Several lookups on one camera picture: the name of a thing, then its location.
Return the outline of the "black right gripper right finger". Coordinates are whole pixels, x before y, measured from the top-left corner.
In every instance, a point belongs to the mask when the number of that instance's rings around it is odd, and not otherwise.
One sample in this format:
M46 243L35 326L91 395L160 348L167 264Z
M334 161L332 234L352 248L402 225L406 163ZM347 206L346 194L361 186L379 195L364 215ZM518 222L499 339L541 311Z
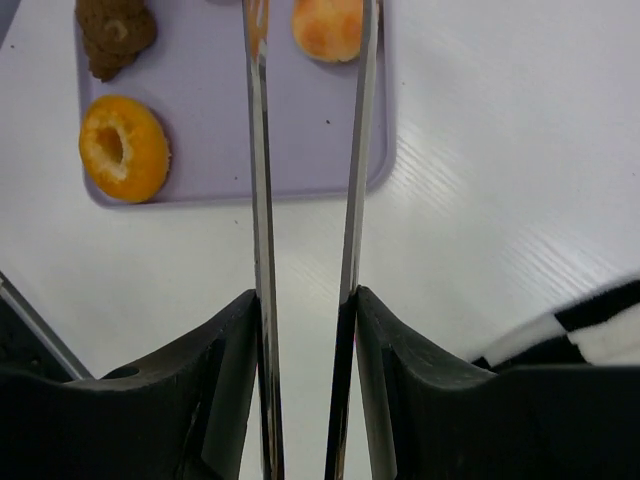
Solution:
M639 370L535 355L499 373L357 296L356 350L376 479L635 479Z

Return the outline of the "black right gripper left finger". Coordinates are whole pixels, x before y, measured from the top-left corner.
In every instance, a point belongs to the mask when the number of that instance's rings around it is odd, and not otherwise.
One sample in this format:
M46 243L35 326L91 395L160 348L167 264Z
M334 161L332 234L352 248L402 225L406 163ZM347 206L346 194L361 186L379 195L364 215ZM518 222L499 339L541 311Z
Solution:
M5 479L235 479L256 371L248 290L100 379L1 371Z

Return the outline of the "metal serving tongs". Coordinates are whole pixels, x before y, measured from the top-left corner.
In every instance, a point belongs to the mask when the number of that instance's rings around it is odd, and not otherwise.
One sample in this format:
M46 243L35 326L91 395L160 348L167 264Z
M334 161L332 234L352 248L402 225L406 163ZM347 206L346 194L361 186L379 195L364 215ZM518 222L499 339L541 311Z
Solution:
M259 301L261 475L341 479L346 472L356 289L372 137L378 10L365 5L364 56L348 89L347 192L274 200L281 131L275 112L284 76L276 40L285 15L268 1L241 5L249 104L252 220Z

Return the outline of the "small round bun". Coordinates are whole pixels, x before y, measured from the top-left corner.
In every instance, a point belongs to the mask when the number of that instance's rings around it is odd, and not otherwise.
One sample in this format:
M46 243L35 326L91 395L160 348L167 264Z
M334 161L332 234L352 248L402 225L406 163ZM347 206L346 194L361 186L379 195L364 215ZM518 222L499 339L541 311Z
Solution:
M297 0L290 21L295 43L313 60L350 62L360 53L363 9L361 0Z

